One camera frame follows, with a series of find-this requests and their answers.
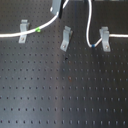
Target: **silver metal component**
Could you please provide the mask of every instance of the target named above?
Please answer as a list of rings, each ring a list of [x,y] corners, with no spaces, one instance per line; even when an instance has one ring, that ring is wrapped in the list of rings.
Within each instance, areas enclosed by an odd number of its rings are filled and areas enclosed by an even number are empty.
[[[28,23],[28,20],[22,20],[20,24],[20,31],[25,32],[28,31],[30,26],[30,23]],[[20,36],[19,43],[24,44],[26,42],[27,35]]]
[[[108,31],[108,27],[102,27],[100,29],[100,36],[102,38],[102,46],[103,46],[103,50],[104,52],[110,52],[110,45],[109,45],[109,31]]]
[[[57,12],[59,13],[59,18],[61,18],[62,11],[63,11],[63,4],[64,0],[52,0],[52,7],[50,11],[56,15]]]
[[[60,46],[60,49],[63,51],[67,51],[71,36],[73,31],[71,31],[71,28],[65,26],[65,30],[63,31],[63,42]]]

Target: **black perforated table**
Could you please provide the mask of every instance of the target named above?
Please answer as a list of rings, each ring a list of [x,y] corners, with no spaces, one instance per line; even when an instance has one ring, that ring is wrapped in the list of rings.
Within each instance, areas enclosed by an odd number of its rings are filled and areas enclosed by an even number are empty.
[[[51,0],[0,0],[0,33],[49,21]],[[128,39],[110,38],[111,52],[86,43],[88,4],[70,1],[41,33],[0,39],[0,128],[128,128]],[[93,2],[90,41],[99,29],[128,33],[127,2]],[[63,29],[74,31],[60,50]]]

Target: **screw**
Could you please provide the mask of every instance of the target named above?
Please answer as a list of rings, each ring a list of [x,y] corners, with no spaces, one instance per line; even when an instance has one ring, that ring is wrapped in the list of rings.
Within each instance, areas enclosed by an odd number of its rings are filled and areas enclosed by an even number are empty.
[[[66,48],[66,45],[63,45],[63,48]]]
[[[105,47],[106,49],[109,49],[109,46],[108,45],[106,45],[106,47]]]
[[[24,41],[24,38],[22,37],[21,40]]]

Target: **white cable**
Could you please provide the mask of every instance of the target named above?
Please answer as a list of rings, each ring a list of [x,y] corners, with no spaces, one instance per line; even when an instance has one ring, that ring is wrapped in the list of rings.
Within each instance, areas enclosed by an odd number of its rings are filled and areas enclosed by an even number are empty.
[[[89,41],[89,28],[90,28],[90,22],[91,22],[91,17],[92,17],[92,2],[91,2],[91,0],[88,0],[88,3],[89,3],[89,16],[88,16],[87,29],[86,29],[86,39],[87,39],[88,46],[91,48],[91,47],[98,46],[99,43],[102,41],[102,39],[100,38],[95,44],[90,44],[90,41]],[[128,35],[110,34],[109,37],[128,38]]]
[[[91,23],[91,17],[92,17],[92,2],[91,2],[91,0],[88,0],[88,3],[89,3],[89,16],[88,16],[87,29],[86,29],[86,40],[87,40],[88,46],[90,48],[92,48],[92,47],[96,47],[102,41],[102,39],[100,38],[95,44],[90,44],[89,29],[90,29],[90,23]]]
[[[64,5],[63,5],[63,9],[66,7],[67,3],[69,2],[69,0],[66,0]]]
[[[122,35],[122,34],[110,34],[109,37],[122,37],[122,38],[128,38],[128,35]]]
[[[64,5],[63,5],[63,9],[65,8],[65,6],[67,5],[68,2],[69,2],[69,0],[65,1]],[[49,26],[50,24],[52,24],[57,19],[57,17],[58,17],[58,12],[49,22],[39,26],[38,28],[43,29],[43,28]],[[12,33],[12,34],[0,34],[0,38],[17,37],[17,36],[21,36],[21,35],[31,34],[31,33],[34,33],[34,32],[36,32],[36,28],[32,29],[32,30],[29,30],[29,31],[26,31],[26,32],[19,32],[19,33]]]

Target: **mounting bracket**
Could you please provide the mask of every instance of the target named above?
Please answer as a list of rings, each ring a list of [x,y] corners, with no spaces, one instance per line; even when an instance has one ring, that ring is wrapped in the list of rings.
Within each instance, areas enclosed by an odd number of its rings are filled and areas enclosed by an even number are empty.
[[[71,28],[65,26],[65,29],[63,31],[63,42],[60,46],[60,49],[63,51],[67,51],[71,36],[73,34],[73,31],[71,31]]]
[[[102,27],[100,29],[100,36],[102,38],[102,46],[104,52],[111,52],[111,48],[109,45],[109,31],[108,27]]]
[[[28,31],[29,26],[30,26],[30,23],[28,23],[28,20],[21,20],[20,31],[21,32]],[[20,36],[19,43],[24,44],[26,42],[26,38],[27,38],[27,35]]]

